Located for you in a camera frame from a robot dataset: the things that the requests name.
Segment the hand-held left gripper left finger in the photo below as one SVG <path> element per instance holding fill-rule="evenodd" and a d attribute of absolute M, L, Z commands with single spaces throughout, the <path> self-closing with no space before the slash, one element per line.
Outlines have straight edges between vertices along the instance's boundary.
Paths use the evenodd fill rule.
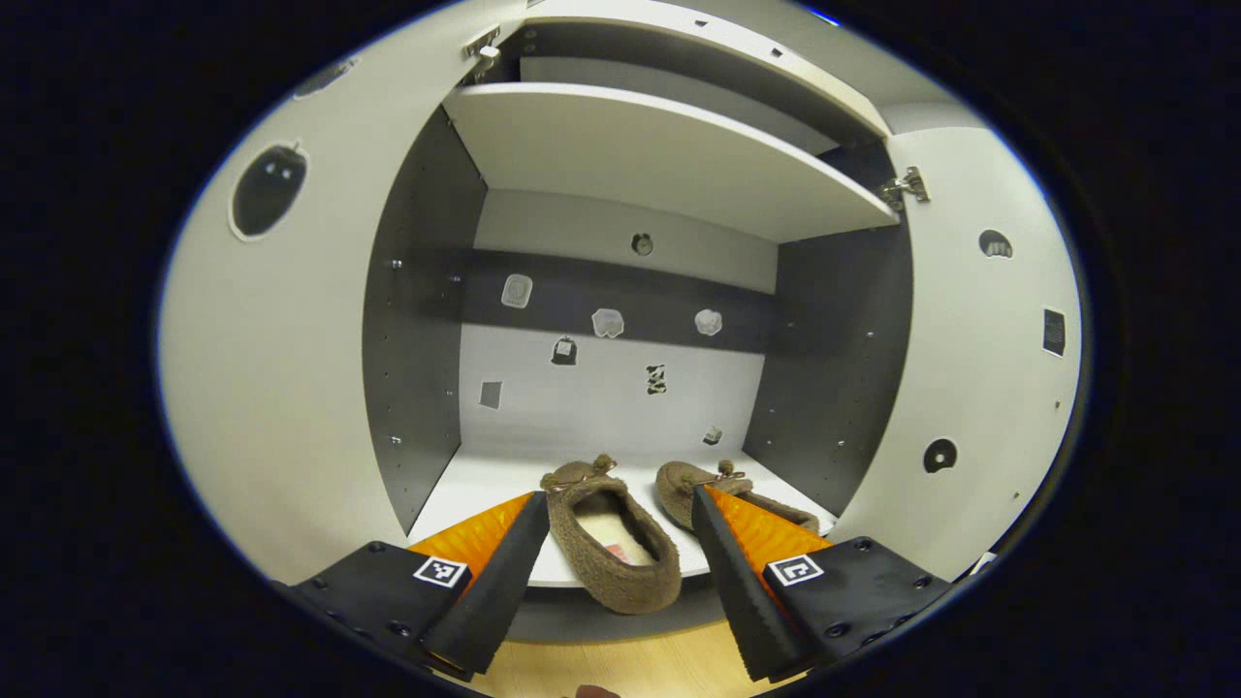
<path fill-rule="evenodd" d="M 413 545 L 367 542 L 276 592 L 400 667 L 469 682 L 506 638 L 549 527 L 532 491 Z"/>

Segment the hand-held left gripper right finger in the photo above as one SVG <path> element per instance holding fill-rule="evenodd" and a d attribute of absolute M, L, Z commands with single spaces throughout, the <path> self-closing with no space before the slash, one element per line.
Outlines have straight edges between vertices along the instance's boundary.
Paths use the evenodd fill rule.
<path fill-rule="evenodd" d="M 691 519 L 751 681 L 849 661 L 953 587 L 872 538 L 831 543 L 715 486 L 694 488 Z"/>

